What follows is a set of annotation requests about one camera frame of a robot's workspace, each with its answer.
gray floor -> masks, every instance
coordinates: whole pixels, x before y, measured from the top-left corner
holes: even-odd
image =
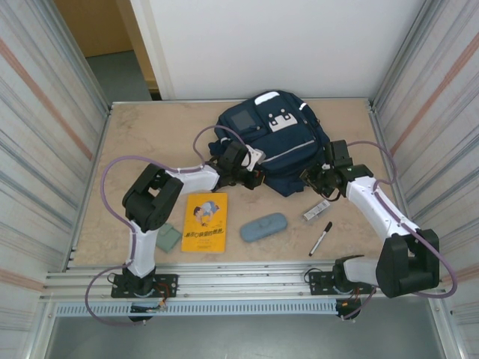
[[[133,51],[87,58],[109,102],[151,101]]]
[[[444,358],[427,300],[375,298],[356,323],[335,316],[191,316],[111,328],[57,319],[47,358]]]

marble-pattern surface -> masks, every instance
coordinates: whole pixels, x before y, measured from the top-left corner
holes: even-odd
[[[308,101],[332,140],[375,141],[363,99],[319,99]],[[118,104],[113,108],[100,164],[83,224],[76,265],[122,263],[128,254],[128,229],[113,218],[100,199],[103,168],[118,156],[151,157],[172,167],[193,166],[198,157],[192,141],[205,126],[216,122],[219,114],[234,102],[189,102]],[[208,155],[207,143],[215,140],[213,131],[204,133],[198,148]],[[371,146],[350,148],[355,163],[365,163],[376,178],[385,178],[379,151]],[[112,207],[124,213],[121,199],[144,169],[145,163],[117,163],[106,179],[106,195]],[[391,197],[390,188],[384,188]],[[166,254],[156,249],[158,263],[241,262],[259,260],[309,260],[308,253],[328,221],[333,227],[320,245],[314,259],[335,259],[351,254],[379,256],[381,241],[354,205],[346,199],[333,203],[319,218],[310,222],[302,214],[322,198],[310,188],[284,198],[263,185],[250,191],[242,186],[223,188],[228,193],[228,228],[223,254],[182,253],[180,244]],[[186,196],[180,197],[168,222],[183,229]],[[240,238],[242,225],[274,212],[283,213],[288,228],[255,243]]]

green eraser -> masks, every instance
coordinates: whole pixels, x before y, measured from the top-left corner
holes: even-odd
[[[156,246],[162,251],[168,253],[181,238],[181,233],[173,228],[169,223],[163,224],[156,236]]]

yellow book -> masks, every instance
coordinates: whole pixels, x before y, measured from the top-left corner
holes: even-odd
[[[190,194],[186,204],[183,252],[223,253],[226,244],[226,193]]]

black marker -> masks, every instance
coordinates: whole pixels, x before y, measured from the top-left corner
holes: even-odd
[[[313,249],[311,249],[311,252],[309,252],[309,256],[312,257],[313,256],[313,253],[314,251],[316,250],[317,246],[320,245],[321,241],[323,240],[324,236],[329,232],[329,230],[331,229],[332,227],[332,222],[329,222],[328,225],[326,226],[326,228],[324,229],[323,231],[323,234],[321,235],[321,237],[317,240],[316,244],[314,245]]]

